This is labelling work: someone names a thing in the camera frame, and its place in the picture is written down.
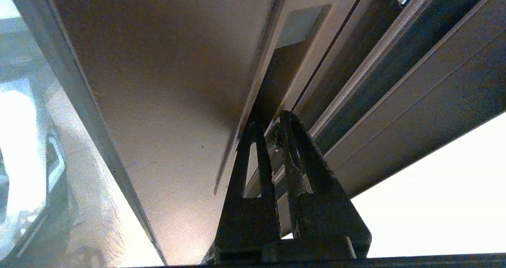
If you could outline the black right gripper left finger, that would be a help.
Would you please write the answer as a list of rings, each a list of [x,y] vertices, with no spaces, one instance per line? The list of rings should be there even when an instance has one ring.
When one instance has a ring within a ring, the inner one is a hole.
[[[256,144],[260,196],[246,198],[246,178],[251,144]],[[204,264],[257,264],[275,261],[273,247],[280,240],[272,167],[264,132],[251,121],[238,144],[215,239]]]

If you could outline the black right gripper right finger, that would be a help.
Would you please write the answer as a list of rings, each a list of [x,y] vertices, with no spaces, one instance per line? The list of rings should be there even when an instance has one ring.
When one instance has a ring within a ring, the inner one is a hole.
[[[372,233],[327,164],[323,154],[291,111],[280,113],[279,136],[291,228],[304,240],[348,239],[365,259]]]

